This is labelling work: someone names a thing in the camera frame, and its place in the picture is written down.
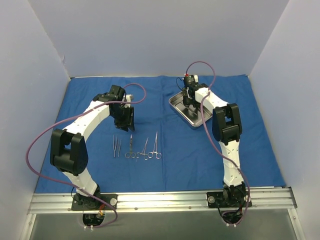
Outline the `steel surgical scissors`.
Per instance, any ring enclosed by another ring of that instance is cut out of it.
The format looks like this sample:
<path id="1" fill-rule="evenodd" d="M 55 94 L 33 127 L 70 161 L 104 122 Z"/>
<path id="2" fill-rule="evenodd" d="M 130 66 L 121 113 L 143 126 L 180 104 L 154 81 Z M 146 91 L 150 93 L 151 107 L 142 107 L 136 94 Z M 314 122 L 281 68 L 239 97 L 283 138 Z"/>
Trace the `steel surgical scissors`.
<path id="1" fill-rule="evenodd" d="M 129 150 L 125 153 L 125 158 L 127 159 L 133 159 L 136 157 L 136 153 L 133 151 L 133 135 L 130 135 L 129 138 Z"/>

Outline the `blue surgical drape cloth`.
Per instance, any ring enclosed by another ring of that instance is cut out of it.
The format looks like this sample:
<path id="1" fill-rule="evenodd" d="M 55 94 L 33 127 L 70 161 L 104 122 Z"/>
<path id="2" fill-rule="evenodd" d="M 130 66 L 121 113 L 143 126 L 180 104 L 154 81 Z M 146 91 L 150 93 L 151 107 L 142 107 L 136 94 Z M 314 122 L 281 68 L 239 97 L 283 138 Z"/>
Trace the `blue surgical drape cloth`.
<path id="1" fill-rule="evenodd" d="M 221 99 L 239 106 L 240 167 L 249 185 L 285 186 L 249 78 L 201 76 L 199 80 L 211 85 Z M 215 151 L 218 144 L 211 144 L 208 139 L 211 121 L 207 122 L 207 128 L 191 128 L 169 105 L 169 99 L 179 91 L 175 77 L 73 78 L 66 89 L 58 120 L 84 112 L 93 97 L 108 92 L 112 85 L 126 87 L 139 104 L 134 110 L 134 132 L 116 129 L 113 118 L 108 117 L 86 143 L 87 168 L 102 192 L 176 192 L 222 187 L 223 160 Z M 143 150 L 148 138 L 148 154 L 154 148 L 156 132 L 161 159 L 125 158 L 131 135 L 135 154 Z M 114 157 L 113 135 L 121 140 L 119 157 L 118 150 Z"/>

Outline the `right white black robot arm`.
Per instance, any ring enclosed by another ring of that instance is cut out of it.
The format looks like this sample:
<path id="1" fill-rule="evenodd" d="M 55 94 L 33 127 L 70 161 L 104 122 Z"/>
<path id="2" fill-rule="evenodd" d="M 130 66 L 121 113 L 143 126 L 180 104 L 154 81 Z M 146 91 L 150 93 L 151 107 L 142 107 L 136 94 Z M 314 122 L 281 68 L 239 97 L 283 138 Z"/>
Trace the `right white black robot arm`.
<path id="1" fill-rule="evenodd" d="M 223 193 L 222 200 L 227 206 L 234 206 L 240 200 L 246 200 L 246 185 L 239 171 L 239 145 L 242 123 L 239 107 L 228 103 L 215 95 L 204 83 L 199 83 L 197 75 L 185 74 L 182 78 L 183 105 L 203 108 L 212 112 L 212 134 L 219 143 L 223 159 Z"/>

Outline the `steel forceps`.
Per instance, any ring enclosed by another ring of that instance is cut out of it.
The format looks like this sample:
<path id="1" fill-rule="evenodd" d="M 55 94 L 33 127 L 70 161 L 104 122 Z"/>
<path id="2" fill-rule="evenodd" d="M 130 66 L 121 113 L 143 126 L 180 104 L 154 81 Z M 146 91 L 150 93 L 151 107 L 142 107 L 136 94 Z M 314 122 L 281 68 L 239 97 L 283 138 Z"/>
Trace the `steel forceps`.
<path id="1" fill-rule="evenodd" d="M 162 154 L 158 151 L 158 132 L 155 133 L 153 150 L 150 151 L 147 156 L 149 159 L 155 157 L 156 159 L 160 160 L 162 158 Z"/>
<path id="2" fill-rule="evenodd" d="M 144 159 L 145 161 L 149 159 L 148 153 L 146 152 L 146 150 L 147 150 L 147 145 L 148 145 L 148 140 L 149 140 L 149 138 L 146 139 L 142 151 L 136 153 L 136 158 L 137 158 L 137 159 L 142 158 L 142 159 Z"/>

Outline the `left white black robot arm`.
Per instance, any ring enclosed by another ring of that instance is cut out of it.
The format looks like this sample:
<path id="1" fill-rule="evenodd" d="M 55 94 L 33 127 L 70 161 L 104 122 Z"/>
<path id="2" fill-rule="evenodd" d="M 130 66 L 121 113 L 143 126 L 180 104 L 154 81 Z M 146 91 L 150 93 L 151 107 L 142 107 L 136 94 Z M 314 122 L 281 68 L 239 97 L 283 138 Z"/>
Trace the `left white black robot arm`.
<path id="1" fill-rule="evenodd" d="M 87 165 L 89 155 L 86 141 L 93 131 L 108 117 L 114 119 L 117 129 L 134 131 L 134 97 L 118 85 L 106 93 L 97 94 L 85 111 L 63 129 L 51 135 L 50 164 L 62 172 L 78 187 L 83 204 L 90 210 L 100 206 L 99 186 L 91 177 Z"/>

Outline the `stainless steel instrument tray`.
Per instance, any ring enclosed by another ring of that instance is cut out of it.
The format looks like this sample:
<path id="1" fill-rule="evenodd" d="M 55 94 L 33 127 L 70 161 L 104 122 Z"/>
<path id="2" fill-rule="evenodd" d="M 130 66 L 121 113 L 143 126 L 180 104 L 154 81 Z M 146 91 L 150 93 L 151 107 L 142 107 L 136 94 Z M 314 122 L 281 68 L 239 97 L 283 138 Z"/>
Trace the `stainless steel instrument tray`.
<path id="1" fill-rule="evenodd" d="M 203 124 L 202 113 L 204 121 L 208 121 L 213 116 L 213 107 L 208 105 L 206 101 L 203 102 L 203 109 L 201 111 L 200 105 L 202 99 L 208 94 L 208 91 L 197 90 L 194 92 L 194 97 L 189 98 L 184 96 L 183 92 L 179 92 L 172 96 L 168 102 L 170 107 L 180 116 L 191 128 L 195 129 Z"/>

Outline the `steel tweezers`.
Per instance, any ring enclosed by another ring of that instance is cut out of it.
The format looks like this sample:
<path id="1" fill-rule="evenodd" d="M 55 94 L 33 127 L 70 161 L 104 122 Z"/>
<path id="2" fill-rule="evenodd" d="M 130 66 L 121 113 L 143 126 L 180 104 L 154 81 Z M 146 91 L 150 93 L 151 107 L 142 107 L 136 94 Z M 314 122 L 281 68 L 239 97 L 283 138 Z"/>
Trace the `steel tweezers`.
<path id="1" fill-rule="evenodd" d="M 119 158 L 120 157 L 120 152 L 121 152 L 121 146 L 122 146 L 122 140 L 118 139 L 117 140 L 117 157 Z"/>
<path id="2" fill-rule="evenodd" d="M 113 157 L 116 157 L 116 152 L 117 152 L 117 148 L 118 148 L 118 136 L 117 135 L 113 135 Z"/>

